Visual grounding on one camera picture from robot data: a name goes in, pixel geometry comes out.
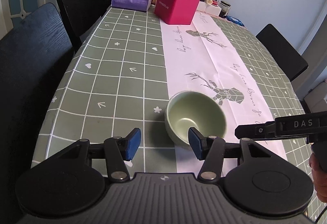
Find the person right hand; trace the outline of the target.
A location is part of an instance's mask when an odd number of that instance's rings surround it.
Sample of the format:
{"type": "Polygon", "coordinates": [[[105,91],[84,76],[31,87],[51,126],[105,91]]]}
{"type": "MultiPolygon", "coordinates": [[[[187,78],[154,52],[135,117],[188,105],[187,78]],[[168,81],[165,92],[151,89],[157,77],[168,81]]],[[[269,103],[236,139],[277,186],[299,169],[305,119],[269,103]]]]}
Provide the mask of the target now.
{"type": "Polygon", "coordinates": [[[317,193],[317,197],[321,202],[327,202],[327,174],[319,165],[318,159],[315,154],[312,153],[309,158],[309,165],[311,167],[311,174],[313,177],[314,188],[317,193]]]}

